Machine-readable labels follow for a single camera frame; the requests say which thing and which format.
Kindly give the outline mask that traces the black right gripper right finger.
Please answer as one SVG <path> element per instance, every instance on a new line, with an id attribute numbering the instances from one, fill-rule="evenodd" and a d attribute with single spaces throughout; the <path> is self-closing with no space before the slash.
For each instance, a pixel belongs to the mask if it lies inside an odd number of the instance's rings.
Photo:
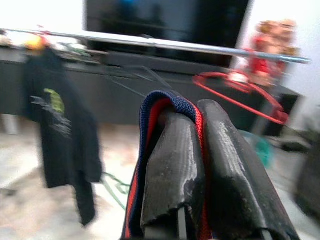
<path id="1" fill-rule="evenodd" d="M 209 163 L 208 224 L 220 240 L 299 238 L 266 169 L 225 110 L 210 99 L 197 104 Z"/>

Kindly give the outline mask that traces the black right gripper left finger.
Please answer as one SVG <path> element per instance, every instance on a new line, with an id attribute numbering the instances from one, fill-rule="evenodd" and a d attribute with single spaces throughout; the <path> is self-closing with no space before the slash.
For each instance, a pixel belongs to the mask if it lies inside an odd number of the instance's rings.
<path id="1" fill-rule="evenodd" d="M 140 227 L 147 240 L 195 240 L 204 206 L 205 170 L 196 126 L 173 111 L 149 157 Z"/>

